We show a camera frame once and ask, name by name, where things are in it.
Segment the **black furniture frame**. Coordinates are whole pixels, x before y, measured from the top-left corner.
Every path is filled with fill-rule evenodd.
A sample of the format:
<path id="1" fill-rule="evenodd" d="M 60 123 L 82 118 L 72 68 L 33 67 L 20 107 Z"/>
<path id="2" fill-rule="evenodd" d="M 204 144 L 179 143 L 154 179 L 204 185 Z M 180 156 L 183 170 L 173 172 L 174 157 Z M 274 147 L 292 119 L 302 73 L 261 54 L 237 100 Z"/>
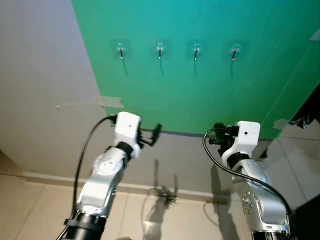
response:
<path id="1" fill-rule="evenodd" d="M 320 85 L 315 87 L 288 123 L 306 130 L 313 121 L 320 121 Z"/>

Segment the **green wall board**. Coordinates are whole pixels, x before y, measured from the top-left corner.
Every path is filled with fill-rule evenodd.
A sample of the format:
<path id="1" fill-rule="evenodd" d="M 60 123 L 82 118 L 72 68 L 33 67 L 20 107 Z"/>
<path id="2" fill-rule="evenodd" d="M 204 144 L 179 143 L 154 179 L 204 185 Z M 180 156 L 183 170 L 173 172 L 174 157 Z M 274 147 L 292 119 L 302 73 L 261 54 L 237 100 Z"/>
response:
<path id="1" fill-rule="evenodd" d="M 277 138 L 320 82 L 320 0 L 71 0 L 99 96 L 121 98 L 142 127 L 203 134 L 217 123 L 258 122 L 262 139 Z M 130 39 L 125 60 L 112 39 Z M 153 41 L 171 50 L 153 57 Z M 204 39 L 198 61 L 187 43 Z M 224 60 L 233 40 L 248 43 Z"/>

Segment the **clear adhesive wall hook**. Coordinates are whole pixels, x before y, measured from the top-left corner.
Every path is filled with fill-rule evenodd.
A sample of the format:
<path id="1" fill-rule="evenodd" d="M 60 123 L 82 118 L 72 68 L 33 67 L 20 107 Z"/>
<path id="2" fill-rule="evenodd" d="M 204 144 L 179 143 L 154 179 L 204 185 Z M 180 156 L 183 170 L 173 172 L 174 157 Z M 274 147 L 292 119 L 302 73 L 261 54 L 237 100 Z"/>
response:
<path id="1" fill-rule="evenodd" d="M 248 47 L 249 44 L 243 39 L 231 39 L 231 41 L 225 44 L 222 59 L 230 62 L 237 62 L 238 59 L 243 56 L 245 51 L 247 51 Z"/>
<path id="2" fill-rule="evenodd" d="M 187 56 L 193 62 L 197 62 L 202 54 L 203 48 L 206 46 L 205 39 L 196 38 L 187 41 Z"/>
<path id="3" fill-rule="evenodd" d="M 124 61 L 131 54 L 131 41 L 128 38 L 114 38 L 111 40 L 110 46 L 112 46 L 115 57 Z"/>
<path id="4" fill-rule="evenodd" d="M 159 61 L 166 58 L 169 54 L 172 46 L 171 40 L 168 38 L 158 38 L 154 39 L 151 44 L 151 53 L 154 58 Z"/>

